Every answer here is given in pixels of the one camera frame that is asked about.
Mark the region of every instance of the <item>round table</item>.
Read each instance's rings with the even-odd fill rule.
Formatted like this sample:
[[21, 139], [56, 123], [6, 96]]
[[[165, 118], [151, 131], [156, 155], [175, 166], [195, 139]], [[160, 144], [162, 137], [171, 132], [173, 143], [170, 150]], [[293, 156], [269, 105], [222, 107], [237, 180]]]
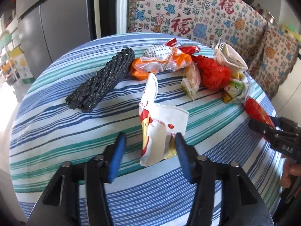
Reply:
[[[68, 52], [38, 77], [18, 111], [10, 144], [13, 185], [27, 217], [64, 161], [75, 164], [88, 161], [101, 154], [123, 131], [127, 147], [119, 175], [105, 186], [114, 224], [182, 226], [186, 223], [195, 185], [184, 179], [178, 157], [150, 167], [139, 164], [142, 129], [138, 104], [146, 81], [128, 76], [92, 113], [72, 110], [65, 103], [65, 97], [100, 70], [117, 51], [131, 47], [138, 57], [146, 48], [164, 44], [171, 38], [167, 34], [131, 33], [94, 40]], [[188, 39], [178, 39], [178, 44], [191, 43]], [[199, 46], [200, 54], [213, 57], [212, 49]], [[248, 128], [249, 117], [243, 106], [224, 104], [220, 91], [201, 86], [197, 99], [191, 101], [181, 89], [182, 74], [157, 75], [156, 102], [189, 111], [186, 142], [213, 161], [237, 161], [272, 210], [279, 198], [280, 154]], [[255, 82], [253, 86], [251, 96], [268, 114], [275, 115], [262, 89]], [[218, 225], [220, 201], [221, 184], [217, 182], [213, 225]], [[80, 209], [82, 225], [88, 225], [84, 185], [80, 186]]]

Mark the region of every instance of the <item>black braided rope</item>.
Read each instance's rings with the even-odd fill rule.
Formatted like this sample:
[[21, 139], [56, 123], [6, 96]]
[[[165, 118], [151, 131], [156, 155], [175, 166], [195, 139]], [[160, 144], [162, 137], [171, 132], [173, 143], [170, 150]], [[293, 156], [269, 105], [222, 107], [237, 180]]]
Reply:
[[95, 76], [80, 85], [65, 100], [71, 109], [92, 112], [96, 105], [128, 74], [135, 52], [126, 48], [117, 52]]

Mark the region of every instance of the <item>red plastic bag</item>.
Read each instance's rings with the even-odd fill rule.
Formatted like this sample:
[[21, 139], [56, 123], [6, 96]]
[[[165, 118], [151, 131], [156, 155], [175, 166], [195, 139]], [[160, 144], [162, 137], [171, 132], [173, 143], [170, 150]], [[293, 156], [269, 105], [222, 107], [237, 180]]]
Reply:
[[252, 119], [261, 121], [272, 127], [275, 127], [274, 123], [272, 122], [266, 111], [253, 98], [248, 97], [247, 100], [243, 103], [243, 106], [245, 108], [245, 111]]
[[219, 66], [214, 59], [201, 55], [192, 55], [191, 58], [197, 64], [202, 82], [208, 89], [220, 89], [229, 84], [231, 72], [226, 66]]

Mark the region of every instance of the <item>metal bolt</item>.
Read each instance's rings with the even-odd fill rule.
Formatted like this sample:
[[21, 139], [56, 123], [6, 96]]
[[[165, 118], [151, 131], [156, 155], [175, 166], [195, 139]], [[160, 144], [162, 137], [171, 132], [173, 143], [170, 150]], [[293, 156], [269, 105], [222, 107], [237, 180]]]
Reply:
[[94, 160], [96, 160], [96, 161], [102, 161], [104, 159], [104, 156], [103, 155], [96, 155], [95, 157], [94, 157]]
[[230, 162], [230, 165], [231, 165], [232, 167], [239, 167], [239, 165], [238, 165], [238, 163], [237, 163], [236, 161], [231, 161], [231, 162]]
[[63, 164], [62, 164], [62, 167], [70, 167], [71, 166], [71, 162], [70, 161], [65, 161]]
[[199, 161], [205, 161], [205, 160], [207, 160], [207, 157], [205, 155], [197, 155], [197, 159]]

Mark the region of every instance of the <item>table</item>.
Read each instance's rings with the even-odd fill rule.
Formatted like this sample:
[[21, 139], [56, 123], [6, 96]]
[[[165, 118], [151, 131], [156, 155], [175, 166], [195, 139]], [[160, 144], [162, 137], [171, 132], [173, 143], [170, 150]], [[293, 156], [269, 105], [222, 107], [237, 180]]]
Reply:
[[[65, 97], [100, 70], [117, 51], [125, 47], [136, 56], [154, 44], [164, 44], [172, 36], [154, 33], [114, 35], [88, 42], [50, 65], [26, 94], [16, 116], [10, 144], [10, 168], [14, 189], [28, 217], [35, 202], [62, 162], [81, 163], [103, 152], [119, 131], [127, 135], [127, 147], [119, 176], [106, 184], [107, 199], [115, 225], [184, 225], [195, 185], [182, 175], [177, 156], [150, 167], [142, 167], [138, 104], [145, 81], [131, 76], [119, 83], [92, 113], [72, 110]], [[191, 44], [179, 38], [179, 44]], [[204, 46], [201, 54], [213, 57]], [[219, 91], [200, 87], [196, 101], [181, 89], [182, 72], [157, 75], [156, 102], [180, 106], [189, 111], [185, 134], [188, 144], [213, 161], [237, 161], [272, 210], [279, 198], [282, 171], [280, 154], [269, 148], [261, 135], [248, 128], [248, 115], [242, 105], [224, 104]], [[252, 92], [270, 115], [275, 110], [253, 81]], [[216, 183], [214, 219], [218, 224], [221, 184]], [[82, 225], [87, 224], [85, 188], [80, 186]]]

